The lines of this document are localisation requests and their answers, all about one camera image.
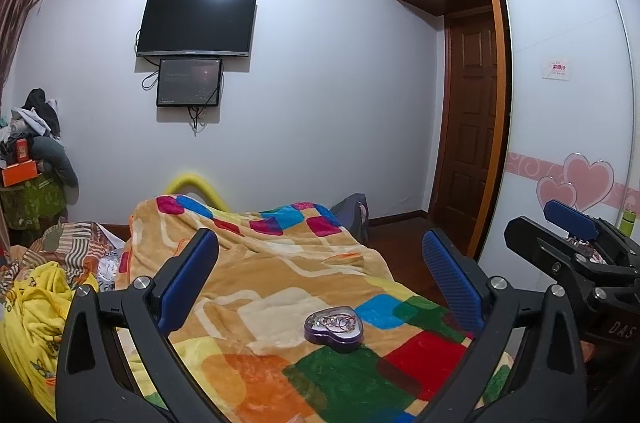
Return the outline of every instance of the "sliding wardrobe door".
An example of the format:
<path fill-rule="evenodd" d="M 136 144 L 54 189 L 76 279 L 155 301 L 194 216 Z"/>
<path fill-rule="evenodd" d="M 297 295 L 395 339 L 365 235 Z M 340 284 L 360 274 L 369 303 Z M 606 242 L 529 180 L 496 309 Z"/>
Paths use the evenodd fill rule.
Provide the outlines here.
<path fill-rule="evenodd" d="M 508 153 L 480 265 L 524 289 L 550 279 L 507 249 L 507 223 L 546 222 L 558 199 L 616 223 L 634 130 L 632 72 L 616 0 L 506 0 L 512 103 Z"/>
<path fill-rule="evenodd" d="M 640 0 L 616 0 L 625 26 L 626 39 L 631 55 L 634 82 L 636 115 L 634 118 L 634 140 L 625 197 L 622 204 L 629 210 L 640 213 Z M 640 222 L 636 220 L 632 238 L 640 242 Z"/>

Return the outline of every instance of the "tv screen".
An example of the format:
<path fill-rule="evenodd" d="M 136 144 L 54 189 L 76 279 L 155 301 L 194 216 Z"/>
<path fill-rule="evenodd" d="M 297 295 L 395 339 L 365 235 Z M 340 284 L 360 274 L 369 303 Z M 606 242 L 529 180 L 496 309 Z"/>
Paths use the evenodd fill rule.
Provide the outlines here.
<path fill-rule="evenodd" d="M 158 72 L 158 107 L 215 107 L 220 98 L 219 58 L 164 58 Z"/>
<path fill-rule="evenodd" d="M 138 56 L 249 56 L 256 0 L 146 0 Z"/>

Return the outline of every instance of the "green bottle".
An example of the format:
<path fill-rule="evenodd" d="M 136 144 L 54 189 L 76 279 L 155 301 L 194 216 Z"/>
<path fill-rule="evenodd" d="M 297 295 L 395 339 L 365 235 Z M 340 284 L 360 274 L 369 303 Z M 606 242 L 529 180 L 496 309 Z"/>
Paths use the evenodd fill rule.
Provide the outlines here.
<path fill-rule="evenodd" d="M 618 228 L 627 237 L 631 237 L 631 233 L 634 231 L 634 223 L 636 222 L 636 212 L 631 210 L 625 210 L 620 219 L 620 227 Z"/>

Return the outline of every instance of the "yellow towel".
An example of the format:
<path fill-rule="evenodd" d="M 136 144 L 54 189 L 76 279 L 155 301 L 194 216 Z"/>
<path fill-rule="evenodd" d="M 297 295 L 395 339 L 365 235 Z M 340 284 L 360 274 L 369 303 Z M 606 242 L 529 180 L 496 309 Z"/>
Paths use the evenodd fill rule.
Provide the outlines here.
<path fill-rule="evenodd" d="M 85 283 L 98 291 L 93 275 Z M 73 296 L 65 271 L 58 263 L 47 262 L 26 280 L 14 282 L 0 321 L 0 345 L 22 381 L 53 417 L 58 352 Z"/>

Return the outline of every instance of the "wooden floor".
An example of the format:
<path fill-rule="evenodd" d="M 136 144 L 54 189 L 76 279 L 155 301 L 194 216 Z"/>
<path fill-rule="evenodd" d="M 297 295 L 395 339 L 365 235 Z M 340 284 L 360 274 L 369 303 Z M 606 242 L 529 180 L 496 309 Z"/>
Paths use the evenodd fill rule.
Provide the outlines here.
<path fill-rule="evenodd" d="M 416 217 L 408 221 L 369 228 L 369 244 L 386 260 L 396 282 L 446 307 L 444 297 L 422 260 L 422 237 L 435 225 Z"/>

